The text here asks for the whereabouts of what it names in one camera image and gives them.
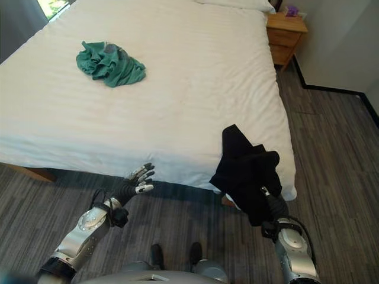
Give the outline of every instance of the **mattress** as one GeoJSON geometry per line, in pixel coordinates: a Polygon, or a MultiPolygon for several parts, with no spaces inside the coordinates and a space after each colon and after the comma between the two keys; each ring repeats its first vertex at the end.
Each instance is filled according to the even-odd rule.
{"type": "Polygon", "coordinates": [[[0,65],[0,161],[215,189],[221,132],[236,124],[280,155],[296,197],[288,121],[257,10],[190,0],[80,0],[0,65]],[[76,66],[81,42],[110,41],[146,78],[109,88],[76,66]]]}

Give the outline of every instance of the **purple object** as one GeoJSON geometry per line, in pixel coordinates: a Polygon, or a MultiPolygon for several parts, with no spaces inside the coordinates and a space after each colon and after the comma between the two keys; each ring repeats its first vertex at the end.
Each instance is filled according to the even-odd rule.
{"type": "Polygon", "coordinates": [[[298,9],[292,5],[286,6],[284,11],[286,17],[296,17],[298,13],[298,9]]]}

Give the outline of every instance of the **window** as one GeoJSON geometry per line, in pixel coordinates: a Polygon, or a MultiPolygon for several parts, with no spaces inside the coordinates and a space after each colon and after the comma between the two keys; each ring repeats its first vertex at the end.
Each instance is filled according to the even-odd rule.
{"type": "Polygon", "coordinates": [[[49,20],[68,5],[67,0],[38,0],[38,3],[49,20]]]}

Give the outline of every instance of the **black baseboard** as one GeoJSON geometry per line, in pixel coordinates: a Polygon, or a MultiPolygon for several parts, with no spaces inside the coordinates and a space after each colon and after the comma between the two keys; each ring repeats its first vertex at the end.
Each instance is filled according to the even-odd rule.
{"type": "Polygon", "coordinates": [[[336,89],[336,88],[329,88],[329,87],[322,87],[322,86],[315,86],[315,85],[308,85],[306,81],[304,80],[303,74],[301,72],[300,66],[298,65],[298,62],[296,60],[296,57],[293,57],[295,67],[297,74],[300,78],[300,83],[304,89],[311,89],[311,90],[320,90],[320,91],[327,91],[327,92],[335,92],[335,93],[346,93],[348,95],[355,95],[359,96],[361,98],[361,101],[365,105],[367,111],[369,112],[370,116],[374,120],[375,125],[379,128],[379,117],[377,112],[374,110],[372,105],[370,104],[370,101],[366,97],[365,93],[362,92],[356,92],[356,91],[350,91],[350,90],[344,90],[344,89],[336,89]]]}

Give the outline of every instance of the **wooden nightstand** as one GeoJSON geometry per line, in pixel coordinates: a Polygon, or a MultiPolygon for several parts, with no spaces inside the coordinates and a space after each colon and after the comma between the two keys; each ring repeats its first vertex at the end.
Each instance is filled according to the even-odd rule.
{"type": "Polygon", "coordinates": [[[283,65],[281,72],[293,57],[301,38],[308,33],[300,16],[286,17],[282,12],[269,15],[267,35],[274,64],[283,65]]]}

